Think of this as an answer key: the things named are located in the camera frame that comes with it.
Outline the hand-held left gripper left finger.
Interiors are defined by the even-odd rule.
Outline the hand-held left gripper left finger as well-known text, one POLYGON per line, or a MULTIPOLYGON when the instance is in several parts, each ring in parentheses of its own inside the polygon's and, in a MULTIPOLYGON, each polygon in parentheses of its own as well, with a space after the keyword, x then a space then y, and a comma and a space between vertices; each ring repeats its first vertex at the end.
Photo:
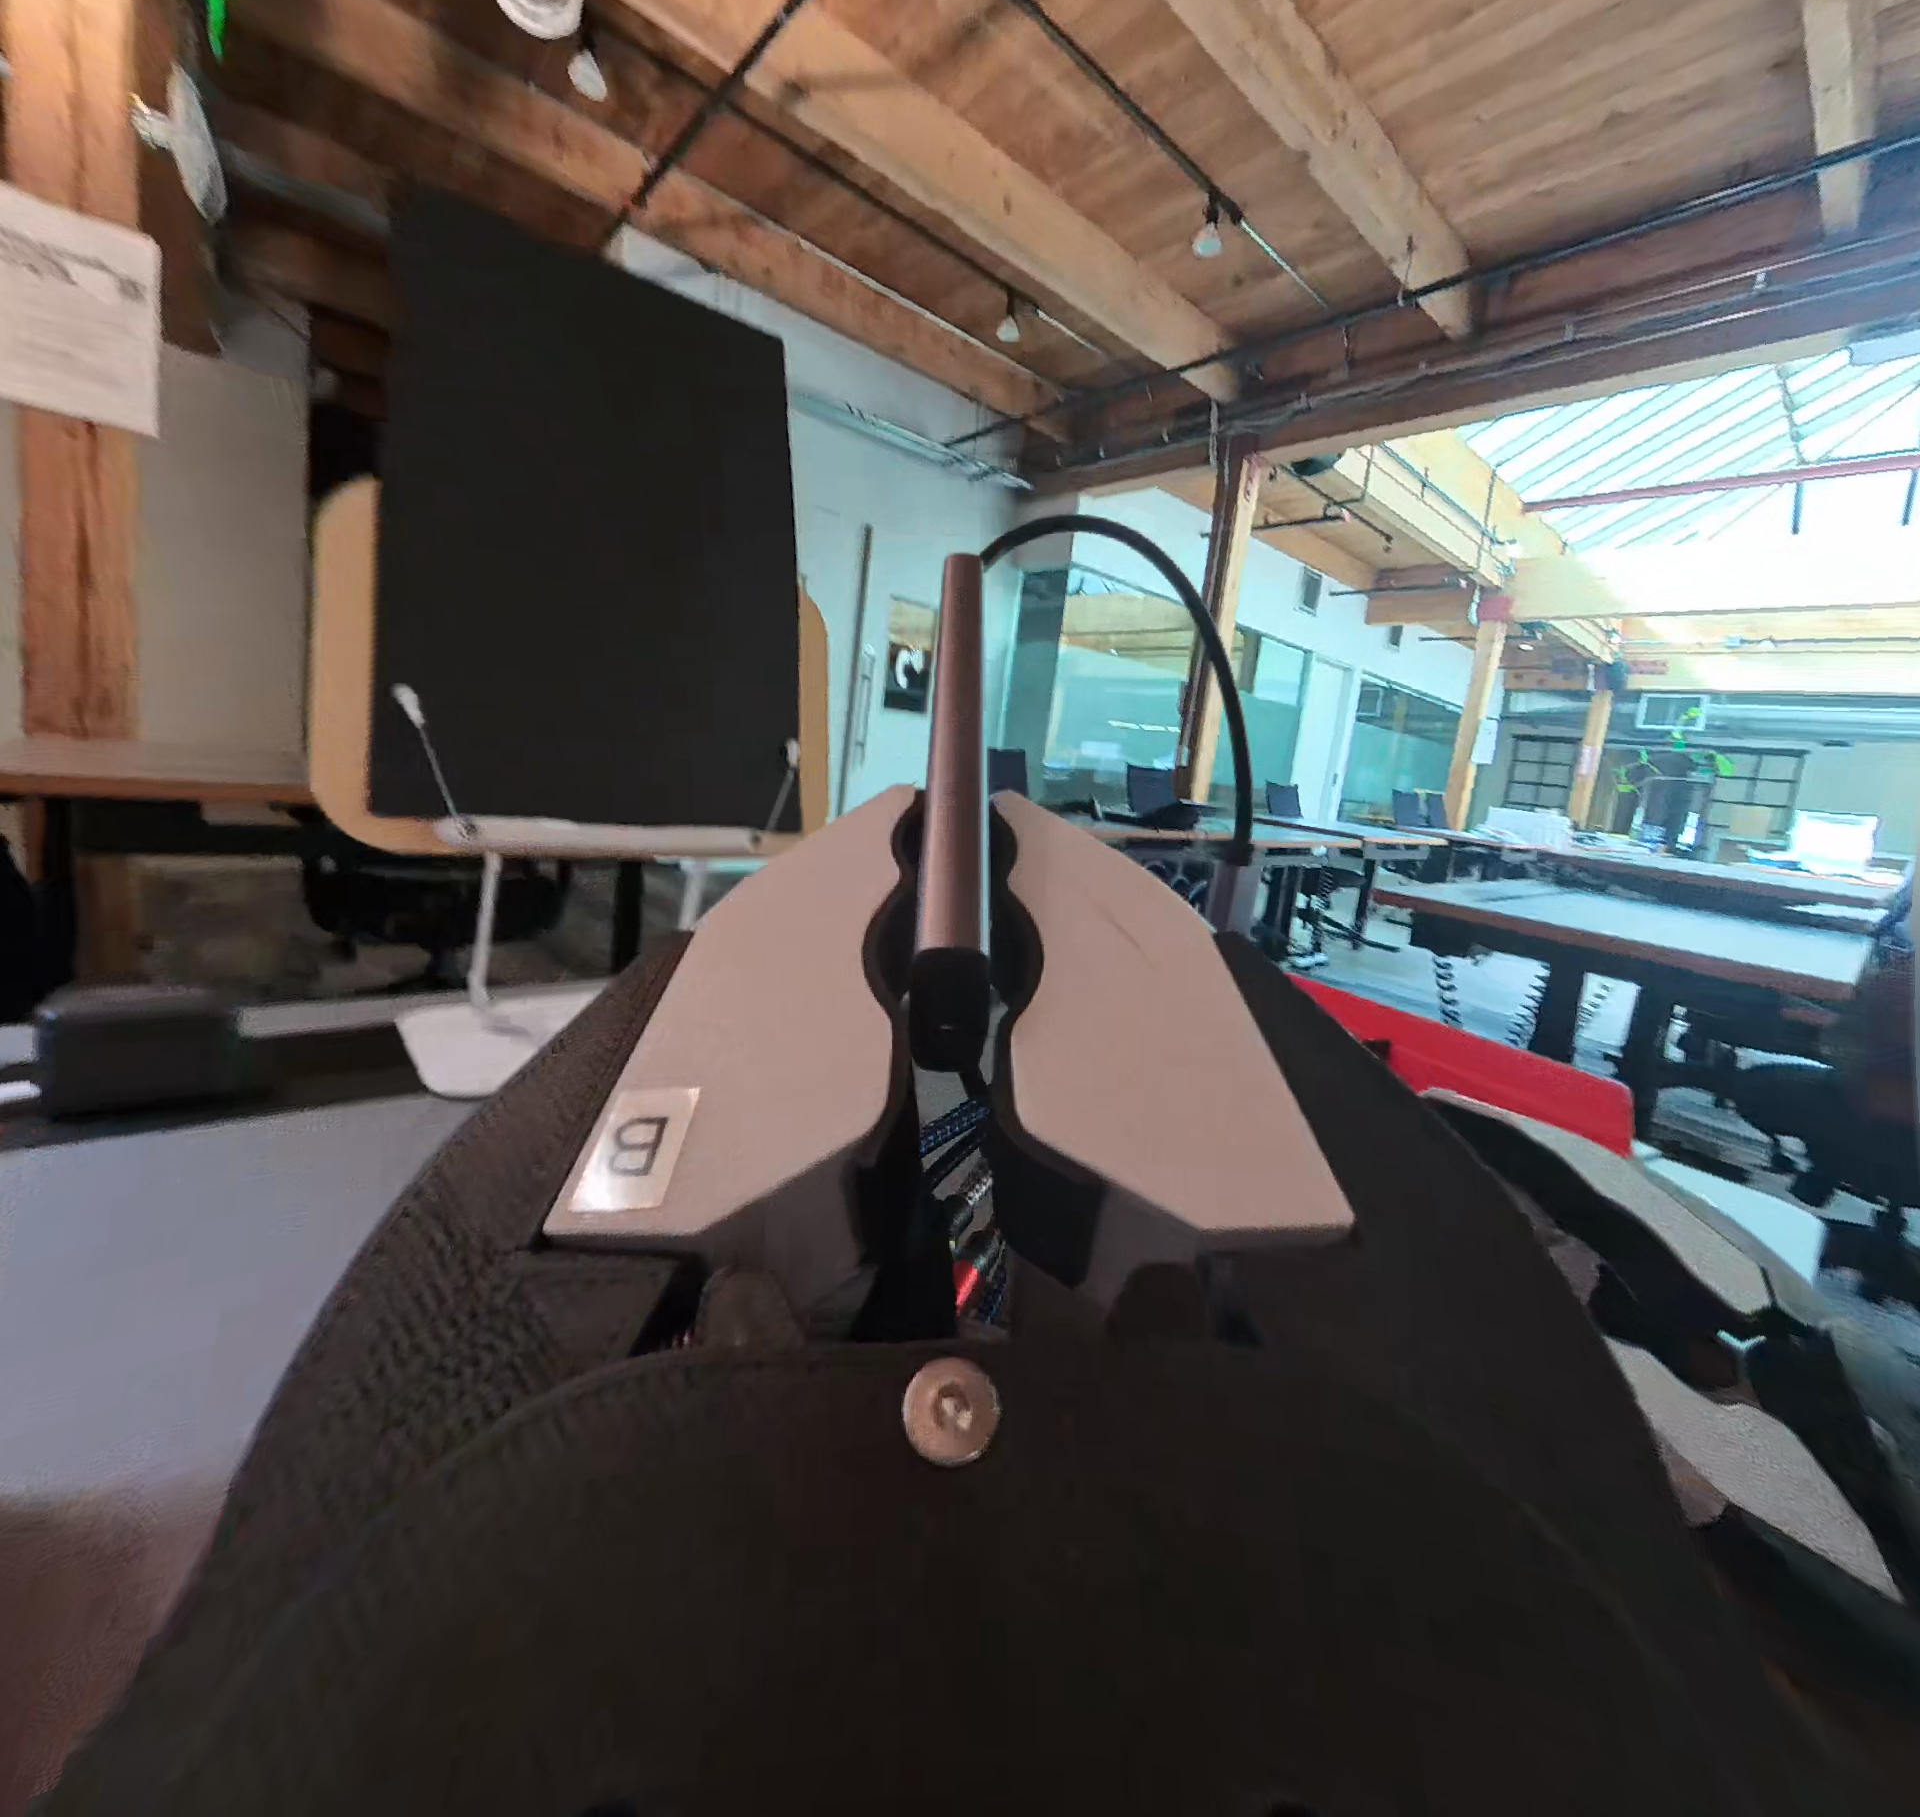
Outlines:
POLYGON ((543 1222, 546 1241, 705 1262, 876 1262, 863 1182, 916 1120, 876 927, 909 784, 767 863, 694 927, 543 1222))

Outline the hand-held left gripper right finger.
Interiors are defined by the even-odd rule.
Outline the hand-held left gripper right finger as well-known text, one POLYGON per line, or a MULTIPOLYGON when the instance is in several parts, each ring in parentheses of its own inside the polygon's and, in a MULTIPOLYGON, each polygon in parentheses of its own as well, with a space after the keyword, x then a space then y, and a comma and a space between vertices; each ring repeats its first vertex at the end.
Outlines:
POLYGON ((1213 927, 1031 800, 990 800, 990 1164, 1014 1251, 1080 1293, 1348 1241, 1358 1211, 1213 927))

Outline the grey usb hub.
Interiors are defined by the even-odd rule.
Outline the grey usb hub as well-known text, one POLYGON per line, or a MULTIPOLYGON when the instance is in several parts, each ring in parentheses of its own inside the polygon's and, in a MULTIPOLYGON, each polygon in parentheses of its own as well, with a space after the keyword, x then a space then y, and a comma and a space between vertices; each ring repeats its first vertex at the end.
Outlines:
POLYGON ((916 1066, 980 1081, 992 1015, 982 558, 943 568, 906 1015, 916 1066))

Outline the red plastic bin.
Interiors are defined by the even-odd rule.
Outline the red plastic bin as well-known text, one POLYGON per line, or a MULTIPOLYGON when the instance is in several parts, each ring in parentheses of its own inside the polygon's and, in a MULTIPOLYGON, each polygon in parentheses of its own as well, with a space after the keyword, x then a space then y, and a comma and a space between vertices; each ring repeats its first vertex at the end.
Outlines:
POLYGON ((1295 986, 1421 1094, 1444 1090, 1511 1111, 1621 1157, 1633 1149, 1633 1101, 1616 1081, 1314 978, 1296 975, 1295 986))

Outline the white tabletop stand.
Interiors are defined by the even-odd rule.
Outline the white tabletop stand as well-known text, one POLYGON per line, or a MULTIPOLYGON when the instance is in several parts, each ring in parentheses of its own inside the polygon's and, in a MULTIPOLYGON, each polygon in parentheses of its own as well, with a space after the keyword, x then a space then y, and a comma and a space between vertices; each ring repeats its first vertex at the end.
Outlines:
POLYGON ((474 816, 452 800, 420 693, 406 683, 394 683, 389 695, 417 734, 439 793, 443 812, 427 823, 431 837, 457 852, 478 857, 481 864, 463 1003, 406 1014, 399 1022, 403 1044, 421 1084, 443 1098, 478 1101, 496 1092, 594 999, 593 987, 537 987, 502 999, 492 995, 492 949, 510 859, 667 859, 703 872, 718 860, 771 857, 782 842, 786 808, 805 795, 805 742, 789 739, 783 749, 775 810, 763 828, 647 828, 565 818, 474 816))

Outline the row of wooden top desks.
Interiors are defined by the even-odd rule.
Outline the row of wooden top desks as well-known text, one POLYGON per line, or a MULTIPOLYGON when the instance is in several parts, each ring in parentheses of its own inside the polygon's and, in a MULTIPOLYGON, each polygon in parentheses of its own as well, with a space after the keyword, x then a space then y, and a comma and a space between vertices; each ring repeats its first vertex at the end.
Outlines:
MULTIPOLYGON (((1143 824, 1130 818, 1095 818, 1053 812, 1014 791, 994 793, 988 812, 1006 824, 1019 852, 1038 850, 1042 824, 1064 827, 1069 842, 1101 842, 1121 855, 1153 864, 1213 863, 1220 881, 1235 842, 1224 821, 1198 818, 1189 827, 1143 824)), ((1329 869, 1334 859, 1362 857, 1352 840, 1318 830, 1276 828, 1252 836, 1252 859, 1240 877, 1233 904, 1218 929, 1245 935, 1270 961, 1306 968, 1287 949, 1286 932, 1304 904, 1306 870, 1329 869)), ((1633 983, 1638 1000, 1622 1044, 1621 1073, 1636 1092, 1652 1092, 1665 1064, 1673 1014, 1694 1028, 1720 1025, 1728 1046, 1803 1058, 1789 1044, 1837 1044, 1841 1020, 1866 1017, 1870 939, 1831 927, 1791 920, 1742 918, 1732 913, 1686 908, 1660 900, 1610 895, 1537 877, 1463 879, 1421 883, 1375 881, 1362 889, 1378 907, 1410 917, 1410 939, 1435 958, 1487 954, 1524 956, 1542 965, 1542 1003, 1526 1049, 1573 1062, 1578 1003, 1588 978, 1633 983)))

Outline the paper notice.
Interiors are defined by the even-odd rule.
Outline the paper notice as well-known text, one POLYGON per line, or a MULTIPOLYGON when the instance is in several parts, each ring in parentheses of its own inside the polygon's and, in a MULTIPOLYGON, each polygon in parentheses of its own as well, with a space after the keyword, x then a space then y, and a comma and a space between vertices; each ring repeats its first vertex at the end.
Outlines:
POLYGON ((3 184, 3 397, 160 434, 162 249, 3 184))

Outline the black board wooden frame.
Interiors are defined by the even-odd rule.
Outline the black board wooden frame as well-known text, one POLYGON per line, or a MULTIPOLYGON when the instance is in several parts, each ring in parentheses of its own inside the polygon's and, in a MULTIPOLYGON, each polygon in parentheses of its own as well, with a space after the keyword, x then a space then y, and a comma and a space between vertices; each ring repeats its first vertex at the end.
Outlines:
POLYGON ((307 782, 382 850, 776 852, 827 816, 780 336, 410 190, 379 474, 312 525, 307 782))

